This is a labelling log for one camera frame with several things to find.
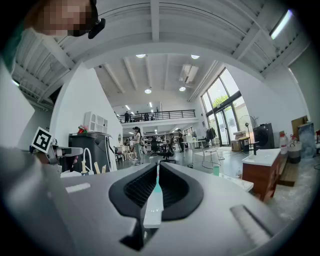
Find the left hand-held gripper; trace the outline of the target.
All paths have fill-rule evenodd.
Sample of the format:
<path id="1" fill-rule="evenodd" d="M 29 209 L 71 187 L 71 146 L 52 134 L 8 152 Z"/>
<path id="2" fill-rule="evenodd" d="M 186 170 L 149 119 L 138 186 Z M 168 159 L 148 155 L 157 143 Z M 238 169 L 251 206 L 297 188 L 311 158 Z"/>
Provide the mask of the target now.
<path id="1" fill-rule="evenodd" d="M 31 142 L 31 153 L 36 152 L 45 153 L 50 165 L 57 165 L 58 158 L 61 157 L 75 157 L 84 153 L 81 147 L 61 147 L 59 148 L 57 140 L 44 128 L 38 127 Z"/>

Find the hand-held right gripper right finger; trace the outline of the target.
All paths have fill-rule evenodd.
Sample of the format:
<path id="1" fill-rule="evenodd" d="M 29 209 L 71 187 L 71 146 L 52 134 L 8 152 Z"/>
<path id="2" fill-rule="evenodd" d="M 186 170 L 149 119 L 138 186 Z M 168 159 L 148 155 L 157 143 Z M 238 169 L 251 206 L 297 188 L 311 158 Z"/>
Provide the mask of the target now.
<path id="1" fill-rule="evenodd" d="M 200 183 L 202 202 L 188 217 L 162 222 L 145 254 L 276 254 L 286 225 L 265 203 L 224 178 L 175 168 Z"/>

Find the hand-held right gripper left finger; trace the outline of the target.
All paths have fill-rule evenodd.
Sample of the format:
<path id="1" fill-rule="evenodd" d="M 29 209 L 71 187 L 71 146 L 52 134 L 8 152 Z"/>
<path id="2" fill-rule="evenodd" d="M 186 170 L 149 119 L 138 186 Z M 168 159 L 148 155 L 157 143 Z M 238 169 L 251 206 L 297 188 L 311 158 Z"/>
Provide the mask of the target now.
<path id="1" fill-rule="evenodd" d="M 158 231 L 143 226 L 156 179 L 157 164 L 149 163 L 61 181 L 98 253 L 143 253 Z"/>

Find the white teal toothbrush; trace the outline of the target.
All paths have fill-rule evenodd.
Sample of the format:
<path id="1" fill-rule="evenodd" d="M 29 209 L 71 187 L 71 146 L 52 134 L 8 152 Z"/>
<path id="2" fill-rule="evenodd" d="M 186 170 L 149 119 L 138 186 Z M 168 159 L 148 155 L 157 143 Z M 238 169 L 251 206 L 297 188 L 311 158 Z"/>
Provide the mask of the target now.
<path id="1" fill-rule="evenodd" d="M 158 229 L 162 222 L 162 213 L 164 211 L 163 191 L 159 183 L 160 167 L 157 166 L 156 184 L 150 194 L 143 220 L 143 227 L 146 229 Z"/>

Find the person's left forearm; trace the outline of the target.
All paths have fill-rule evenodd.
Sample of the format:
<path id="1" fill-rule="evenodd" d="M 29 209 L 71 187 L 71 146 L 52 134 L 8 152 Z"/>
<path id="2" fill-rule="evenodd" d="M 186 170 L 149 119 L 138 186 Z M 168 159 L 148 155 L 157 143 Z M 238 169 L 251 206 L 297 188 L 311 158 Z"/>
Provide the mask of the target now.
<path id="1" fill-rule="evenodd" d="M 48 158 L 46 153 L 39 151 L 34 153 L 33 155 L 37 157 L 42 164 L 50 164 L 50 159 Z"/>

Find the white curved tube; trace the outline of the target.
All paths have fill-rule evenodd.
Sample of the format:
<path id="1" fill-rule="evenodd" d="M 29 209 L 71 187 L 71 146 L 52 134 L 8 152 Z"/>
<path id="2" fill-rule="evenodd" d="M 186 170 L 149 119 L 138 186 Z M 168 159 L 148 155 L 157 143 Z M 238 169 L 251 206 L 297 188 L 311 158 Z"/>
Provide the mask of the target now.
<path id="1" fill-rule="evenodd" d="M 86 156 L 88 156 L 88 160 L 89 160 L 89 167 L 87 167 L 86 165 Z M 91 155 L 91 151 L 86 147 L 83 151 L 83 157 L 82 157 L 82 174 L 83 175 L 94 175 L 94 171 L 93 171 L 93 161 L 92 161 L 92 155 Z"/>

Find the wooden vanity cabinet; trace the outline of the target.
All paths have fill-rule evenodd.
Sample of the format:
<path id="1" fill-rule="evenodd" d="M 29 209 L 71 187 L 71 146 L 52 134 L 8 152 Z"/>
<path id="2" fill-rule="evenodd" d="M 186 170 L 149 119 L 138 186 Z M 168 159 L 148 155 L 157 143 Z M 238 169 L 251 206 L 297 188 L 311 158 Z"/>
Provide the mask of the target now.
<path id="1" fill-rule="evenodd" d="M 280 176 L 281 150 L 259 149 L 242 160 L 242 179 L 253 183 L 253 193 L 262 202 L 271 199 Z"/>

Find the white desk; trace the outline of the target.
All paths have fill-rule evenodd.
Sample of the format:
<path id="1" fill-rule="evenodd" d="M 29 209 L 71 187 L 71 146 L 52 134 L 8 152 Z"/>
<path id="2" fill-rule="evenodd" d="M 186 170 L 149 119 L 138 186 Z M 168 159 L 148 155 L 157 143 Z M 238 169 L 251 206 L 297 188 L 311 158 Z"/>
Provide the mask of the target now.
<path id="1" fill-rule="evenodd" d="M 202 149 L 204 150 L 204 143 L 206 143 L 206 140 L 195 140 L 195 141 L 183 141 L 183 157 L 186 157 L 187 150 L 190 150 L 192 152 L 192 159 L 195 156 L 195 150 L 200 149 L 200 147 L 196 147 L 196 145 L 201 145 Z"/>

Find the black washing machine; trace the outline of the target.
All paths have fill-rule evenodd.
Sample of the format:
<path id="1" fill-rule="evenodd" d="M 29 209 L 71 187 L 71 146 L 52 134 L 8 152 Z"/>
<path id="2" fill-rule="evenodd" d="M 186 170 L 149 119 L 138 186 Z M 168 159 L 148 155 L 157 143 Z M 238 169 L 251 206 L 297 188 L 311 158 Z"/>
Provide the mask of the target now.
<path id="1" fill-rule="evenodd" d="M 261 124 L 253 129 L 254 141 L 258 149 L 274 149 L 274 133 L 271 123 Z"/>

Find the standing fan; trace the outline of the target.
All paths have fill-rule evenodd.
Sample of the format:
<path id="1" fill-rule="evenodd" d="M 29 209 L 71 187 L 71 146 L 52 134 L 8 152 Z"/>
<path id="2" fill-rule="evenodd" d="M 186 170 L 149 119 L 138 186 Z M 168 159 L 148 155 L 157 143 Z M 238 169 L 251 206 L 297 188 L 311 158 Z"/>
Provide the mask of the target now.
<path id="1" fill-rule="evenodd" d="M 243 115 L 238 120 L 238 125 L 240 131 L 249 137 L 249 149 L 253 150 L 253 143 L 255 142 L 254 129 L 257 127 L 256 119 L 248 114 Z"/>

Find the white detergent jug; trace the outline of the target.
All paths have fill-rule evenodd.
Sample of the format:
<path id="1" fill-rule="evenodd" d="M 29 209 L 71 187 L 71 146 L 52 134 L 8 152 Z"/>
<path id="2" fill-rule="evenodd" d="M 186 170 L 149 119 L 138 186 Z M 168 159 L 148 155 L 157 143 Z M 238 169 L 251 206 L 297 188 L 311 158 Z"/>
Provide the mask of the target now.
<path id="1" fill-rule="evenodd" d="M 286 136 L 284 132 L 279 133 L 279 148 L 280 148 L 280 154 L 286 155 L 288 153 L 288 144 L 289 139 Z"/>

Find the person's teal shirt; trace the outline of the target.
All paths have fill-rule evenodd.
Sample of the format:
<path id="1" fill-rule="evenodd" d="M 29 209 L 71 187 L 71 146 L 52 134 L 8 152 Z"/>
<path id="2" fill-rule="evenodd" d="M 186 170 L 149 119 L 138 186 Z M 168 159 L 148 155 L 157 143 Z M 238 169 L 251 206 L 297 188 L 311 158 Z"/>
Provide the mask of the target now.
<path id="1" fill-rule="evenodd" d="M 24 24 L 20 22 L 15 28 L 10 38 L 7 40 L 2 52 L 1 57 L 10 74 L 13 73 L 16 61 L 16 54 L 18 46 L 22 39 L 22 33 L 24 31 Z"/>

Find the brown wooden board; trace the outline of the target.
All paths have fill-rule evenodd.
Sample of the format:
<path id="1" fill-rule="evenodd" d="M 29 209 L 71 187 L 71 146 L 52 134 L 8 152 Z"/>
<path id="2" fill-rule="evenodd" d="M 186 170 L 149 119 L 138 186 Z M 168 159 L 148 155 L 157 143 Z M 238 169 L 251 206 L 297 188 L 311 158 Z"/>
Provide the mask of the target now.
<path id="1" fill-rule="evenodd" d="M 291 121 L 293 134 L 298 134 L 298 126 L 305 125 L 308 122 L 308 116 L 299 117 Z"/>

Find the white wall shelf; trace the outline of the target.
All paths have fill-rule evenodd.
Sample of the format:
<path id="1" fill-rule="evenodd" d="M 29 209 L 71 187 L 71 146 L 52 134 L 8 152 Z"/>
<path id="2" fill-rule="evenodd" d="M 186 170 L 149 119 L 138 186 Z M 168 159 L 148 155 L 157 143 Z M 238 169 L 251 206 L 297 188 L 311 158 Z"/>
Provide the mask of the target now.
<path id="1" fill-rule="evenodd" d="M 89 132 L 108 133 L 108 121 L 92 111 L 88 111 L 84 114 L 83 125 Z"/>

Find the tall glass window wall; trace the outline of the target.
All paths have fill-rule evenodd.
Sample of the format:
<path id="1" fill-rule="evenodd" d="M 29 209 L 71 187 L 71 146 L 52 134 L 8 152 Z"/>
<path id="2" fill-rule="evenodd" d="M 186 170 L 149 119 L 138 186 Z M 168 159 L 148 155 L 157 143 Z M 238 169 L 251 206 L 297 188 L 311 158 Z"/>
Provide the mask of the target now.
<path id="1" fill-rule="evenodd" d="M 234 132 L 239 132 L 238 121 L 249 115 L 240 89 L 225 67 L 200 96 L 208 126 L 213 127 L 221 146 L 231 146 Z"/>

